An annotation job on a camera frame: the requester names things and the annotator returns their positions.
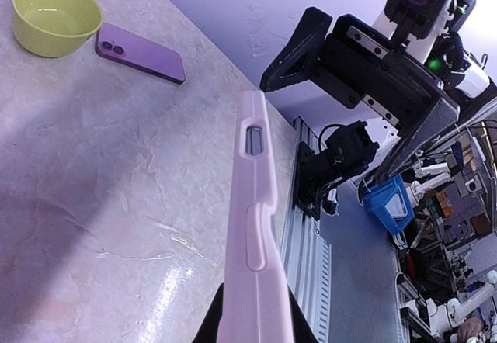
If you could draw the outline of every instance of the green light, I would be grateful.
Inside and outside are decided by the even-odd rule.
[[[431,71],[438,71],[442,68],[442,60],[435,58],[428,63],[428,69]]]

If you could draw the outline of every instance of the smartphone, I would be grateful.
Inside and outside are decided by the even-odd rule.
[[[101,57],[179,85],[185,81],[177,52],[110,23],[103,23],[97,33],[95,51]]]

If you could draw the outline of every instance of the marble tabletop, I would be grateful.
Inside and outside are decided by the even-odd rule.
[[[174,85],[45,59],[0,0],[0,342],[192,341],[223,280],[238,94],[253,85],[169,0],[98,0],[177,50]],[[283,226],[295,133],[269,106]]]

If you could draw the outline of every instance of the bowl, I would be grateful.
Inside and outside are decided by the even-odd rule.
[[[43,57],[75,52],[102,26],[96,0],[12,0],[14,36]]]

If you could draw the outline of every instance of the blue plastic container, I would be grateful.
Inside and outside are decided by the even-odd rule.
[[[364,207],[392,236],[401,233],[414,219],[414,210],[400,175],[370,189],[364,196]]]

